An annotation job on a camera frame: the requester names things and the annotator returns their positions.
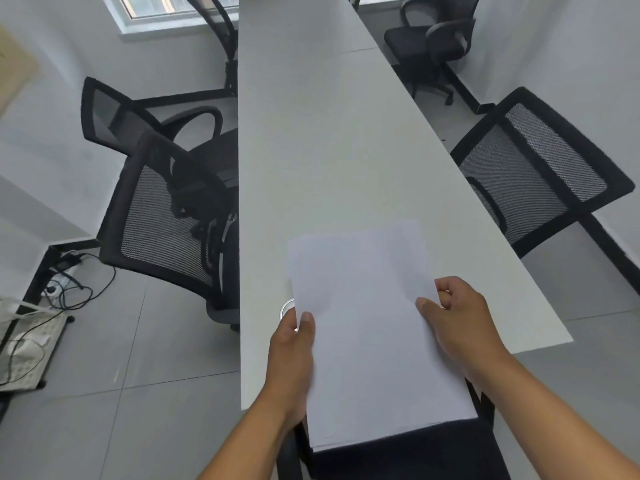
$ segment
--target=yellow object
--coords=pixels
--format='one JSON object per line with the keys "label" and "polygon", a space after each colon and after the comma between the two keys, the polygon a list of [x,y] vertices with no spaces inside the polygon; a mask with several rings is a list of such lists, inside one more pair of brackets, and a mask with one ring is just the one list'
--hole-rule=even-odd
{"label": "yellow object", "polygon": [[36,60],[0,25],[0,114],[37,67]]}

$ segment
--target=hand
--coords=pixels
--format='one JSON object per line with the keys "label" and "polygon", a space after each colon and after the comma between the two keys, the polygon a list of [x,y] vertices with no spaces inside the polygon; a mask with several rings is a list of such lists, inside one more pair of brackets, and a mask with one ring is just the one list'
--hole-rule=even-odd
{"label": "hand", "polygon": [[267,379],[260,396],[274,407],[283,408],[286,431],[302,421],[307,412],[307,393],[314,371],[311,346],[315,336],[316,322],[309,312],[300,317],[296,333],[296,309],[292,308],[271,337]]}
{"label": "hand", "polygon": [[433,327],[438,343],[469,378],[477,379],[504,360],[512,359],[493,324],[484,296],[457,276],[439,278],[442,307],[427,298],[415,306]]}

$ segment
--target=table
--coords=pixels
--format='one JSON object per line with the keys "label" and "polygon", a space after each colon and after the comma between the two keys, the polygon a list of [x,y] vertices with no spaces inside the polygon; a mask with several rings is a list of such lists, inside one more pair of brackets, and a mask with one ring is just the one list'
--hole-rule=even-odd
{"label": "table", "polygon": [[[482,292],[512,353],[571,341],[378,47],[358,38],[348,3],[292,1],[295,34],[281,3],[240,6],[241,407],[264,383],[269,339],[292,298],[287,243],[301,234],[417,219],[433,275]],[[339,33],[303,23],[305,6],[322,6]],[[290,38],[299,46],[281,50]]]}

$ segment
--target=window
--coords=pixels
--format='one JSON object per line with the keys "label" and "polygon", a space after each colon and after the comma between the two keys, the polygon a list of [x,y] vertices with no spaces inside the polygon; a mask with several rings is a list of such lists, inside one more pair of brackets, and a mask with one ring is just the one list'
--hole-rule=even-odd
{"label": "window", "polygon": [[[203,5],[215,13],[211,0]],[[237,20],[238,0],[219,0],[232,20]],[[205,21],[187,0],[104,0],[124,38],[139,38],[204,25]]]}

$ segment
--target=white power strip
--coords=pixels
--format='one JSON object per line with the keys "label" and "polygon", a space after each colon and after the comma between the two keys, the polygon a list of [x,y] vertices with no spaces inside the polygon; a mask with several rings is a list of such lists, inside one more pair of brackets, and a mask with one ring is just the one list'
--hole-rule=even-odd
{"label": "white power strip", "polygon": [[[65,270],[65,273],[68,274],[69,276],[73,276],[74,273],[76,272],[76,269],[78,269],[78,266],[80,266],[80,264],[71,266],[69,269]],[[60,273],[56,274],[55,276],[52,277],[52,279],[50,279],[50,281],[47,283],[47,286],[45,286],[44,290],[42,291],[42,296],[48,296],[50,299],[59,297],[60,293],[62,293],[62,290],[68,287],[69,281],[70,281],[69,278],[66,277],[64,274],[60,274]]]}

